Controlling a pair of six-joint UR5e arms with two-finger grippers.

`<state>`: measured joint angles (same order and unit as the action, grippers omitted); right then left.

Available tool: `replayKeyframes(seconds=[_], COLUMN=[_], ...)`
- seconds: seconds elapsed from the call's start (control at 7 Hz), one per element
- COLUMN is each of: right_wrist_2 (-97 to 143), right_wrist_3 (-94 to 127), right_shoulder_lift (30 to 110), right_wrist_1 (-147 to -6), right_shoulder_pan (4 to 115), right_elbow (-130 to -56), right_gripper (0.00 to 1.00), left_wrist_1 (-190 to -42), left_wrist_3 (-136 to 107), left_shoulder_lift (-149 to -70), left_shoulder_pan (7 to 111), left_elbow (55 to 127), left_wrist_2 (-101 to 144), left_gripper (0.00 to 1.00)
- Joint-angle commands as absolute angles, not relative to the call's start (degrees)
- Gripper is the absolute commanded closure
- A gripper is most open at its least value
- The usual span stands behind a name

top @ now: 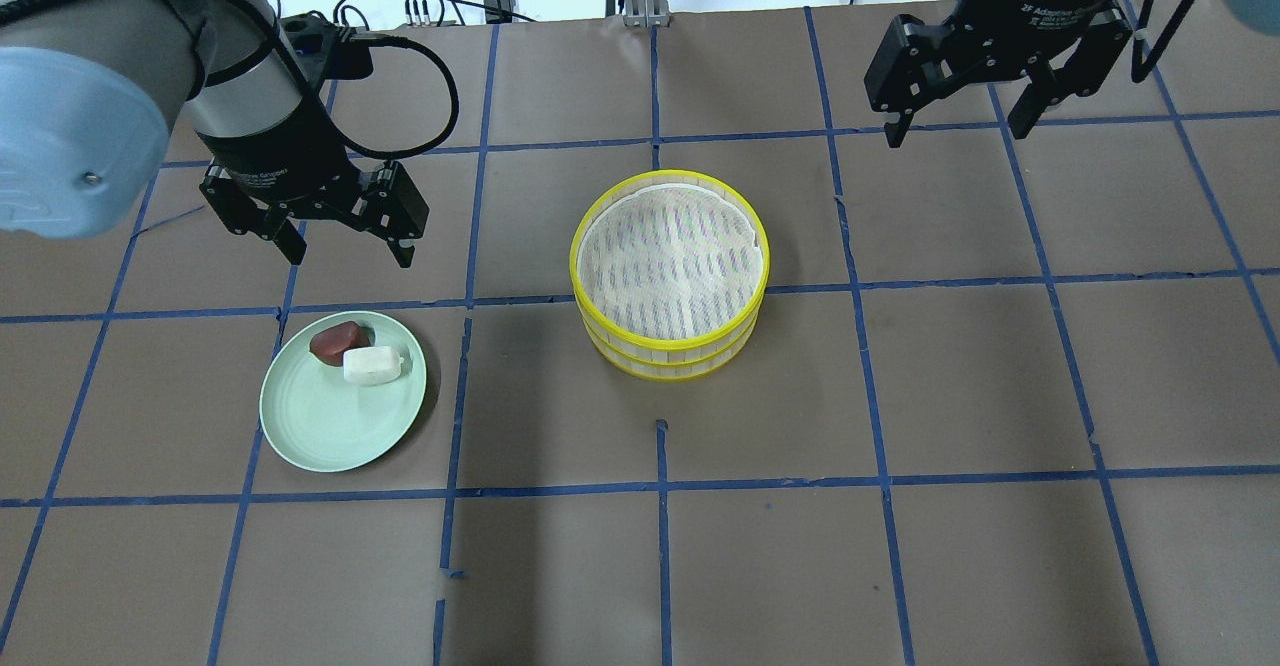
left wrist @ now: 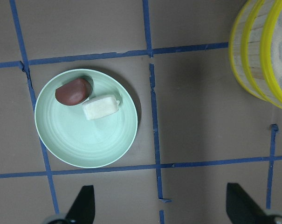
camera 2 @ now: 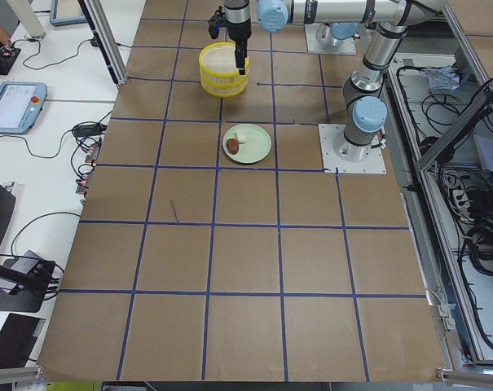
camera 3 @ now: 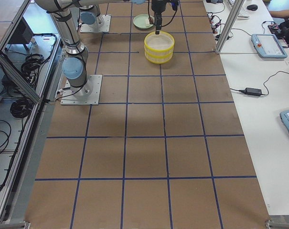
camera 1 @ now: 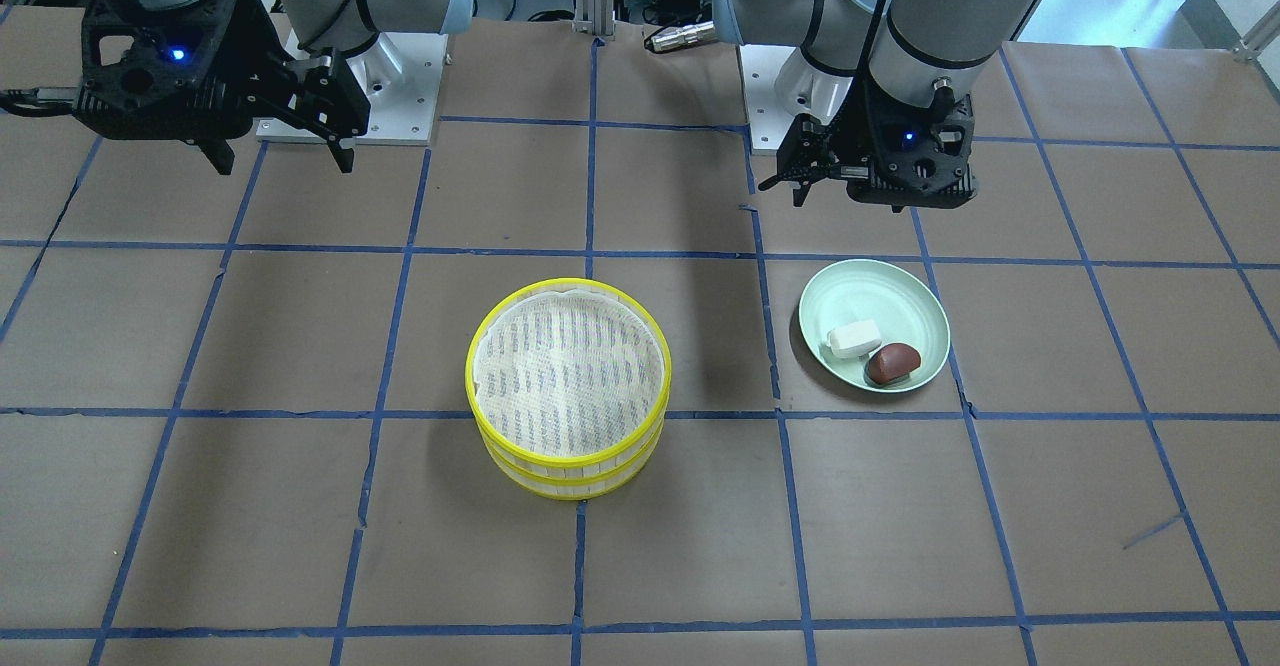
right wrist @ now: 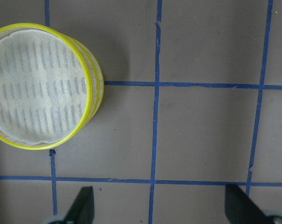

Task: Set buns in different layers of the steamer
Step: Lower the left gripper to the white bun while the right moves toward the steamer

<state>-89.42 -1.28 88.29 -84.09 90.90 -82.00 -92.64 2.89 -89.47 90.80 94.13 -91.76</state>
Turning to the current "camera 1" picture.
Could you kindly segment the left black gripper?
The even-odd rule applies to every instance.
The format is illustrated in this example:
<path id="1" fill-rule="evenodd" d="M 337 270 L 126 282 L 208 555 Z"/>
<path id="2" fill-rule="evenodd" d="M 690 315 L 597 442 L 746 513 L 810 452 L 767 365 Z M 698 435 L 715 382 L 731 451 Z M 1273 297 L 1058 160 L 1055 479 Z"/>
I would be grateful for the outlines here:
<path id="1" fill-rule="evenodd" d="M 796 115 L 778 147 L 778 172 L 760 181 L 758 191 L 791 184 L 792 206 L 801 209 L 817 183 L 833 181 L 847 184 L 850 200 L 893 211 L 957 209 L 977 196 L 969 164 L 975 128 L 970 95 L 942 85 L 918 108 L 869 81 L 854 91 L 849 126 L 851 152 L 840 156 L 831 127 L 810 114 Z"/>

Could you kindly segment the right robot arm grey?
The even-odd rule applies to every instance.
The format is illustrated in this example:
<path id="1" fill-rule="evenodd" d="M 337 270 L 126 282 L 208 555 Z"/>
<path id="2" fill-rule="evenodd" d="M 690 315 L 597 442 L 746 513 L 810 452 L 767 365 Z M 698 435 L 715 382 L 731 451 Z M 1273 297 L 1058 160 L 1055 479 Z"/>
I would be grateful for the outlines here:
<path id="1" fill-rule="evenodd" d="M 227 175 L 256 120 L 310 133 L 343 173 L 398 78 L 376 67 L 390 35 L 452 35 L 472 0 L 280 0 L 285 47 L 262 0 L 90 0 L 79 85 L 52 101 L 109 140 L 179 141 Z"/>

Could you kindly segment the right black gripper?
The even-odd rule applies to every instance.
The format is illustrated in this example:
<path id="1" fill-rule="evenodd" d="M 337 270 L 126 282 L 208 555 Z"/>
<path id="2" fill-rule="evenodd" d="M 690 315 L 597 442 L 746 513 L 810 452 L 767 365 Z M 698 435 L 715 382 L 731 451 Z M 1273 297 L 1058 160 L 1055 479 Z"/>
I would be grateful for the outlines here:
<path id="1" fill-rule="evenodd" d="M 90 0 L 81 23 L 78 122 L 109 140 L 188 141 L 216 174 L 232 140 L 291 104 L 339 172 L 371 104 L 340 54 L 291 60 L 261 0 Z"/>

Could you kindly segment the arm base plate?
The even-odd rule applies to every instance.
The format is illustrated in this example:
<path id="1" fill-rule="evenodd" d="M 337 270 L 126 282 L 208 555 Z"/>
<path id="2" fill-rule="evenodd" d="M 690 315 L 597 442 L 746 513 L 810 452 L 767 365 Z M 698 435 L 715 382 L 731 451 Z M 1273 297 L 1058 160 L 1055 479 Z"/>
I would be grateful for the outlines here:
<path id="1" fill-rule="evenodd" d="M 429 146 L 447 61 L 447 35 L 384 33 L 352 60 L 370 102 L 357 145 Z"/>
<path id="2" fill-rule="evenodd" d="M 815 68 L 800 47 L 742 45 L 739 60 L 755 155 L 774 155 L 799 114 L 829 122 L 847 93 L 847 77 Z"/>

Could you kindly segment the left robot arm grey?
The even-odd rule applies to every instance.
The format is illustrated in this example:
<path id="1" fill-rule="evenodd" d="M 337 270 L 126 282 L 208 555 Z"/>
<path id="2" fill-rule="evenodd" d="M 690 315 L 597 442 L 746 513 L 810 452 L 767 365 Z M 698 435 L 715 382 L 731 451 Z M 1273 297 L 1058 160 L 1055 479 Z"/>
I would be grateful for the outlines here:
<path id="1" fill-rule="evenodd" d="M 814 76 L 849 82 L 837 108 L 794 115 L 774 175 L 805 204 L 822 181 L 850 200 L 957 209 L 978 191 L 972 87 L 1041 0 L 712 0 L 726 44 L 795 47 Z"/>

